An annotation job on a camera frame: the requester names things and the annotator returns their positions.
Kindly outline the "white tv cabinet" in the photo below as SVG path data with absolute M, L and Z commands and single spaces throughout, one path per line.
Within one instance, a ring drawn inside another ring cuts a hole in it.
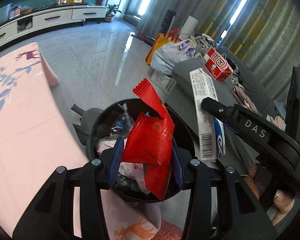
M 18 16 L 0 25 L 0 48 L 18 38 L 52 27 L 103 19 L 106 12 L 107 8 L 102 5 L 66 4 Z

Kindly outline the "pink printed plastic bag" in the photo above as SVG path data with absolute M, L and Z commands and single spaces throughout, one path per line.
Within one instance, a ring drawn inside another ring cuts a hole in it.
M 115 142 L 116 140 L 112 140 L 111 137 L 105 137 L 103 139 L 100 139 L 96 144 L 97 153 L 99 155 L 102 155 L 102 152 L 104 150 L 113 148 Z M 143 164 L 123 162 L 120 164 L 119 173 L 123 176 L 126 176 L 129 179 L 132 179 L 132 181 L 136 182 L 143 193 L 145 194 L 150 193 L 150 191 L 145 186 Z

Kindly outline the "black trash bin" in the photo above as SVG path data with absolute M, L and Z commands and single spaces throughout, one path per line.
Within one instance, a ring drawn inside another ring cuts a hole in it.
M 110 126 L 123 110 L 121 105 L 127 104 L 128 113 L 141 128 L 135 128 L 136 134 L 128 140 L 128 149 L 122 155 L 129 163 L 145 164 L 145 179 L 150 182 L 150 193 L 145 194 L 114 185 L 114 191 L 127 202 L 157 203 L 163 196 L 165 200 L 175 196 L 186 186 L 186 174 L 177 165 L 172 148 L 177 147 L 184 156 L 179 161 L 195 157 L 193 138 L 190 130 L 179 115 L 170 107 L 166 109 L 174 123 L 173 135 L 168 135 L 156 122 L 163 122 L 158 113 L 141 99 L 122 100 L 109 106 L 106 110 L 90 109 L 88 118 L 89 135 L 85 142 L 87 156 L 92 159 L 97 156 L 97 144 L 110 135 Z

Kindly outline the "black floor lamp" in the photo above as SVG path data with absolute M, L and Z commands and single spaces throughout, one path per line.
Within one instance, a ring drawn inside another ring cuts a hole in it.
M 179 4 L 179 1 L 180 0 L 177 0 L 177 2 L 175 3 L 175 6 L 173 7 L 172 10 L 168 9 L 166 11 L 166 14 L 165 14 L 165 17 L 162 21 L 162 24 L 161 24 L 161 29 L 160 29 L 160 32 L 163 33 L 163 34 L 168 34 L 171 30 L 171 26 L 174 22 L 174 19 L 175 19 L 175 15 L 176 15 L 176 9 L 177 9 L 177 6 Z

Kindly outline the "clear plastic storage bin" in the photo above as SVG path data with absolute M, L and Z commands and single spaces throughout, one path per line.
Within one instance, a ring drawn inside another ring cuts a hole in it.
M 0 25 L 4 24 L 8 19 L 11 11 L 12 4 L 7 4 L 0 9 Z

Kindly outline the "cardboard box on floor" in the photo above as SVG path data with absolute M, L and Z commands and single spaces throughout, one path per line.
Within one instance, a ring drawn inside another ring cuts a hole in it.
M 166 95 L 168 95 L 171 89 L 176 84 L 176 81 L 173 77 L 161 74 L 156 70 L 151 75 L 151 81 L 158 86 Z

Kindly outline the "white purple plastic bag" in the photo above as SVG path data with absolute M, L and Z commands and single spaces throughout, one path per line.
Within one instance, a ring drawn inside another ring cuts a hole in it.
M 158 48 L 151 59 L 150 66 L 157 72 L 171 76 L 174 66 L 194 57 L 195 45 L 191 39 L 178 43 L 167 43 Z

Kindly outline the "red foil snack wrapper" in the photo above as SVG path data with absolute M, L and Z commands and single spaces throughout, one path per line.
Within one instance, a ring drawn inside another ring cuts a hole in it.
M 139 114 L 127 138 L 122 161 L 145 164 L 145 186 L 163 201 L 171 174 L 174 123 L 147 79 L 143 79 L 133 93 L 158 116 L 146 115 L 144 111 Z

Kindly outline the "pink leaf print tablecloth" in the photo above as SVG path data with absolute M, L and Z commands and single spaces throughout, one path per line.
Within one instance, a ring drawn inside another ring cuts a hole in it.
M 0 226 L 9 236 L 55 168 L 88 162 L 55 104 L 56 84 L 37 43 L 0 58 Z M 113 191 L 101 196 L 110 239 L 181 239 L 157 204 L 127 204 Z

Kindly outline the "grey sofa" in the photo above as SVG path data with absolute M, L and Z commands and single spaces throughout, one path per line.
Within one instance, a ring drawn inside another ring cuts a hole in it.
M 266 214 L 276 189 L 300 197 L 300 70 L 293 70 L 284 131 L 239 105 L 205 98 L 201 107 L 257 151 L 272 179 L 256 198 L 232 166 L 209 168 L 178 150 L 184 187 L 191 190 L 182 238 L 300 239 L 300 208 L 281 234 Z

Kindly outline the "black and clear plastic bag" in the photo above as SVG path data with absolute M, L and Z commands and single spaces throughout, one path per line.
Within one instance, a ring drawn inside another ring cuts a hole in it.
M 128 138 L 128 135 L 134 126 L 134 119 L 129 114 L 126 103 L 123 105 L 118 104 L 118 106 L 123 110 L 123 113 L 120 114 L 112 124 L 110 134 Z

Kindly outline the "orange shopping bag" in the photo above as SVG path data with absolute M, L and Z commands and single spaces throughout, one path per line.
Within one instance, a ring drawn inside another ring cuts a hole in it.
M 154 52 L 159 49 L 161 46 L 167 44 L 167 43 L 177 43 L 179 40 L 179 35 L 180 35 L 180 29 L 173 29 L 171 30 L 168 34 L 164 33 L 159 33 L 157 35 L 157 38 L 154 41 L 154 44 L 152 45 L 150 51 L 148 52 L 146 58 L 145 58 L 145 63 L 147 65 L 151 64 L 152 56 Z

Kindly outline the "red white carton box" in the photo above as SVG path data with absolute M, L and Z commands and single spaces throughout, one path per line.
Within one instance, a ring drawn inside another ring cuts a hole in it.
M 226 80 L 233 69 L 227 60 L 222 57 L 214 48 L 211 48 L 203 57 L 203 65 L 209 71 L 211 76 L 220 82 Z

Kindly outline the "small potted floor plant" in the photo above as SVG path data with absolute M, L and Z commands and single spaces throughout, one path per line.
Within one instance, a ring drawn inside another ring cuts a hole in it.
M 104 20 L 106 22 L 113 22 L 114 17 L 116 16 L 117 13 L 122 14 L 122 11 L 119 9 L 118 4 L 107 5 L 107 12 Z

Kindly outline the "white blue toothpaste box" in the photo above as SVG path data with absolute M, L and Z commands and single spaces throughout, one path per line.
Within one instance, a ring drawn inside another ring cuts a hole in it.
M 225 135 L 223 124 L 203 110 L 202 103 L 205 98 L 218 100 L 212 78 L 203 68 L 190 72 L 190 81 L 196 107 L 199 132 L 199 159 L 201 161 L 215 162 L 225 155 Z

